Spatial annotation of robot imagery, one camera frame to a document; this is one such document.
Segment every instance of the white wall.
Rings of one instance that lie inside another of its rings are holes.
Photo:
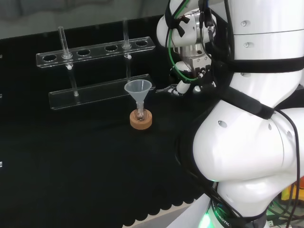
[[[12,5],[10,0],[5,1],[10,2],[7,5],[9,8],[6,13],[12,12],[12,19],[0,19],[0,39],[55,31],[58,26],[70,29],[120,21],[125,17],[135,19],[160,15],[164,14],[168,4],[167,0],[113,0],[109,4],[82,5],[67,11],[57,9],[47,11],[43,6],[44,11],[18,17],[16,16],[17,10],[14,11],[16,6]],[[223,0],[210,0],[210,4],[221,1]]]

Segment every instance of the acrylic test tube rack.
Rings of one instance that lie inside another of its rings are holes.
[[[153,84],[149,75],[131,77],[130,62],[134,53],[153,50],[155,48],[155,44],[150,37],[129,40],[127,20],[124,19],[123,22],[124,40],[122,41],[69,49],[64,29],[63,27],[59,27],[58,31],[62,50],[36,54],[36,63],[38,67],[45,68],[66,65],[70,77],[72,88],[49,93],[49,103],[52,110],[129,96],[129,94],[124,90],[124,85],[130,80],[145,79],[151,81]],[[74,63],[120,55],[124,55],[126,63],[125,78],[106,83],[77,87],[73,72]]]

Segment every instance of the glass tube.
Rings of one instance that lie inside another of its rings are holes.
[[[131,81],[131,59],[132,56],[130,54],[124,54],[125,66],[126,66],[126,75],[127,75],[127,83]]]
[[[138,121],[144,121],[144,108],[143,108],[143,101],[140,102],[136,102],[137,104],[137,113],[136,113],[136,117]]]
[[[69,63],[69,64],[67,64],[66,67],[68,68],[68,75],[70,77],[70,82],[71,82],[74,96],[77,97],[77,96],[79,96],[79,93],[78,93],[78,88],[77,88],[77,84],[76,84],[76,80],[75,80],[75,76],[74,76],[73,64]]]
[[[126,18],[123,19],[123,48],[130,49],[131,44],[129,43],[129,30],[128,30],[128,20]]]
[[[59,35],[60,35],[61,46],[63,49],[62,58],[65,58],[65,59],[71,58],[72,54],[68,51],[67,42],[66,42],[67,40],[66,40],[65,31],[64,31],[63,27],[59,26],[58,31],[59,31]]]

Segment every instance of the black table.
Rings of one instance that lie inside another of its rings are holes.
[[[130,38],[157,45],[134,55],[132,74],[148,73],[164,88],[170,66],[156,39],[159,18],[129,24]],[[121,40],[122,23],[70,29],[66,38],[70,48]],[[57,32],[0,41],[0,226],[121,228],[199,197],[176,162],[174,140],[210,100],[151,94],[153,125],[144,132],[129,125],[130,97],[51,111],[48,93],[70,88],[67,71],[38,68],[36,53],[60,48]],[[123,57],[74,68],[78,86],[125,76]]]

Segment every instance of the wooden base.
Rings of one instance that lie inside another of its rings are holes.
[[[136,130],[145,130],[145,129],[148,129],[149,127],[151,127],[151,125],[152,125],[152,113],[147,109],[145,109],[145,112],[147,112],[147,115],[146,115],[147,117],[145,118],[144,121],[138,121],[137,120],[136,110],[131,112],[131,114],[130,114],[130,124]]]

